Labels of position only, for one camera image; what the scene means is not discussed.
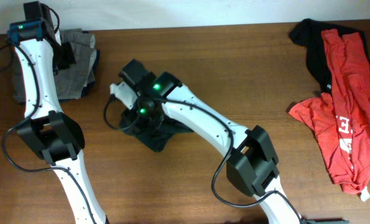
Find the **dark green t-shirt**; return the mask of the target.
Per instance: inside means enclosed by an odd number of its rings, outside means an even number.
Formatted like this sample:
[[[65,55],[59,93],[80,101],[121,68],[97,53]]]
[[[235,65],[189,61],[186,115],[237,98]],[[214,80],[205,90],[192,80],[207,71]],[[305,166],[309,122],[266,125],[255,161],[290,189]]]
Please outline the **dark green t-shirt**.
[[[141,143],[147,146],[154,152],[161,152],[168,141],[175,134],[182,133],[192,133],[189,127],[183,123],[169,118],[165,115],[161,127],[159,128],[150,128],[150,127],[141,127],[140,124],[136,126],[131,126],[131,123],[135,120],[136,110],[126,109],[121,114],[121,121],[119,123],[120,128],[125,128],[123,133],[134,136]]]

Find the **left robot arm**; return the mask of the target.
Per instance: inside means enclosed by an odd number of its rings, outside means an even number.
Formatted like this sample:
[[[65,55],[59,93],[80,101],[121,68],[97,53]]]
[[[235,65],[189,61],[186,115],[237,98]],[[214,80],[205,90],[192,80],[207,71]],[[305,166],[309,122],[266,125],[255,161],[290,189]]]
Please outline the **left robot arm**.
[[[15,131],[32,152],[56,173],[72,208],[76,223],[108,222],[85,168],[85,139],[80,125],[60,106],[54,76],[75,62],[70,46],[61,43],[55,11],[39,1],[24,4],[25,20],[9,26],[25,89],[24,119]]]

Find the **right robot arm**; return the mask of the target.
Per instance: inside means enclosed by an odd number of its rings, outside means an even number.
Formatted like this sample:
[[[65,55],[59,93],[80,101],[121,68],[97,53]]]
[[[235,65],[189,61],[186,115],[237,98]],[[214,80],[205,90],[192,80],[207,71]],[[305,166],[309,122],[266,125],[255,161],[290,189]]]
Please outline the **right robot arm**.
[[[154,152],[161,152],[176,134],[198,134],[223,156],[211,183],[216,183],[224,169],[236,189],[256,199],[249,204],[229,202],[213,187],[220,202],[236,208],[259,205],[269,223],[303,223],[282,189],[279,158],[265,129],[249,129],[231,121],[171,73],[156,76],[137,60],[131,60],[119,77],[121,82],[110,85],[109,90],[126,107],[119,125],[124,133]]]

